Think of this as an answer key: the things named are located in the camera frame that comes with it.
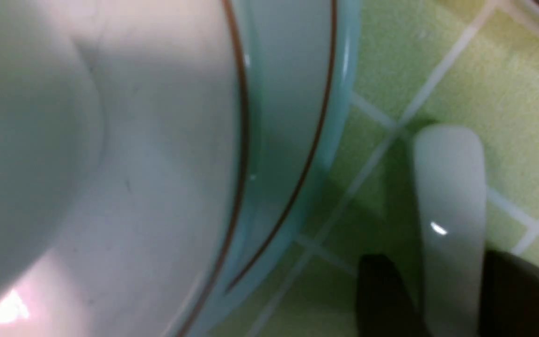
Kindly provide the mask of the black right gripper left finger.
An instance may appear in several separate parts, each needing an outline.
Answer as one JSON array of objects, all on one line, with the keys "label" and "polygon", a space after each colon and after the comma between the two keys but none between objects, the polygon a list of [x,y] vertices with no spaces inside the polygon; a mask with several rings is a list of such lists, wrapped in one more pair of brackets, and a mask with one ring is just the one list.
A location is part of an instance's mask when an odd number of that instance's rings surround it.
[{"label": "black right gripper left finger", "polygon": [[357,335],[430,337],[395,264],[383,254],[358,262]]}]

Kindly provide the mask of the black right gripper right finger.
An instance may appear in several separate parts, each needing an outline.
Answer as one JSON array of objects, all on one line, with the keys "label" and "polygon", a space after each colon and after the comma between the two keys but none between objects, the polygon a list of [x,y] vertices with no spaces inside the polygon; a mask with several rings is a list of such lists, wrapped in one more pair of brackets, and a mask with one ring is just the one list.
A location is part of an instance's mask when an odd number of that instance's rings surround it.
[{"label": "black right gripper right finger", "polygon": [[539,337],[539,267],[509,252],[485,254],[481,337]]}]

